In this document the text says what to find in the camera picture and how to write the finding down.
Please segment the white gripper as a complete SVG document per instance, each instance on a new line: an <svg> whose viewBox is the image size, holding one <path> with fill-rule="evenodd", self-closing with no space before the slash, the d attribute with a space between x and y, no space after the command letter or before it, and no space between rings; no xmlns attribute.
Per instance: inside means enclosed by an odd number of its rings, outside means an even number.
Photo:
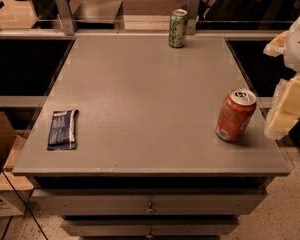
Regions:
<svg viewBox="0 0 300 240"><path fill-rule="evenodd" d="M285 65L300 72L300 16L284 31L272 39L263 53L271 57L284 54ZM300 119L300 73L277 84L266 118L264 134L273 140L282 139Z"/></svg>

